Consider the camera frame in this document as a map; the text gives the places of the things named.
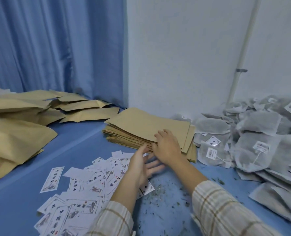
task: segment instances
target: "stack of kraft paper bags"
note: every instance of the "stack of kraft paper bags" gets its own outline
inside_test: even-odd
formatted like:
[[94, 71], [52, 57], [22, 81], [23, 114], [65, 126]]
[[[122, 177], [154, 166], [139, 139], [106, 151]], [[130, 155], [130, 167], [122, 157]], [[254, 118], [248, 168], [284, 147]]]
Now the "stack of kraft paper bags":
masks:
[[186, 121], [161, 118], [137, 108], [128, 108], [105, 121], [102, 130], [106, 139], [112, 143], [138, 149], [144, 143], [152, 151], [151, 143], [158, 130], [169, 129], [176, 136], [181, 152], [191, 162], [196, 162], [197, 151], [193, 144], [195, 126]]
[[57, 120], [108, 119], [119, 111], [118, 107], [102, 108], [109, 104], [75, 93], [35, 90], [8, 94], [0, 89], [0, 178], [42, 152], [57, 136], [46, 125]]

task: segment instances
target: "plaid shirt sleeve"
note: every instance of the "plaid shirt sleeve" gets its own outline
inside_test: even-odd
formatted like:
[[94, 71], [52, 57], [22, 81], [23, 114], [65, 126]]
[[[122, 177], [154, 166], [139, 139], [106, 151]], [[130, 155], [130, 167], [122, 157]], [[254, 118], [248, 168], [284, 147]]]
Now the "plaid shirt sleeve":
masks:
[[110, 201], [105, 209], [101, 210], [85, 236], [130, 236], [132, 232], [130, 212], [122, 204]]
[[203, 235], [281, 235], [212, 181], [195, 188], [192, 202], [192, 218]]

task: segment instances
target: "right hand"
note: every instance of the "right hand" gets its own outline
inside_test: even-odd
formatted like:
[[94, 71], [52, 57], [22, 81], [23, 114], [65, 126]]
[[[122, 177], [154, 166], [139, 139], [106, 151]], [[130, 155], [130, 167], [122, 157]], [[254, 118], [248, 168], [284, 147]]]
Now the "right hand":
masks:
[[161, 162], [170, 166], [182, 157], [178, 140], [170, 130], [158, 131], [154, 136], [157, 144], [152, 143], [153, 153]]

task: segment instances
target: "curtain fold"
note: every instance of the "curtain fold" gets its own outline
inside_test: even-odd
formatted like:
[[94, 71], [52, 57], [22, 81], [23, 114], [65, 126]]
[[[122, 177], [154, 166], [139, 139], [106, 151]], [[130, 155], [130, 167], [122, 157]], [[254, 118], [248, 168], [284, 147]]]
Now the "curtain fold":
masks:
[[123, 105], [123, 0], [0, 0], [0, 88]]

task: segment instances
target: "blue table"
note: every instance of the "blue table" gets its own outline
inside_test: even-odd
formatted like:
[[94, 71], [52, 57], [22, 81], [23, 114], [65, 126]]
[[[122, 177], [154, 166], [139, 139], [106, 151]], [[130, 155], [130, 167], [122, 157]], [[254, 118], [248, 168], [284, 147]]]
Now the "blue table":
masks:
[[[33, 228], [40, 219], [36, 210], [49, 197], [66, 191], [69, 178], [61, 177], [58, 190], [40, 194], [53, 167], [83, 168], [97, 157], [107, 159], [111, 152], [134, 149], [106, 141], [103, 121], [67, 122], [50, 125], [58, 136], [44, 147], [44, 152], [0, 179], [0, 236], [37, 236]], [[259, 183], [239, 180], [234, 169], [194, 166], [210, 179], [224, 182], [223, 187], [254, 211], [264, 222], [283, 235], [291, 235], [291, 223], [248, 198]], [[155, 191], [139, 199], [133, 213], [137, 235], [201, 235], [191, 220], [191, 199], [173, 172], [165, 170], [151, 178]]]

